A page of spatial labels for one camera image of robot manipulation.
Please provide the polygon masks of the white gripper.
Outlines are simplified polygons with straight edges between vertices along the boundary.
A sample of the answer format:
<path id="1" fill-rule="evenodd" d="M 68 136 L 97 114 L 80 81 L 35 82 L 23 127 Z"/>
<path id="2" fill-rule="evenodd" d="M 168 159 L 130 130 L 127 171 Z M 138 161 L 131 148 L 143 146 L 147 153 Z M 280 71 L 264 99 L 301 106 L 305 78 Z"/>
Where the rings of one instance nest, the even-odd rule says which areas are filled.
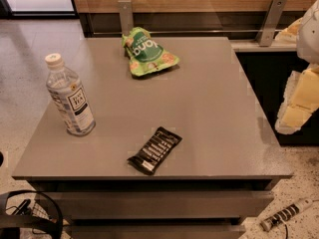
<path id="1" fill-rule="evenodd" d="M 297 55 L 311 64 L 319 63 L 319 0 L 304 16 L 280 31 L 275 40 L 295 44 Z M 308 67 L 302 73 L 293 71 L 288 77 L 275 129 L 292 134 L 301 129 L 319 109 L 319 67 Z"/>

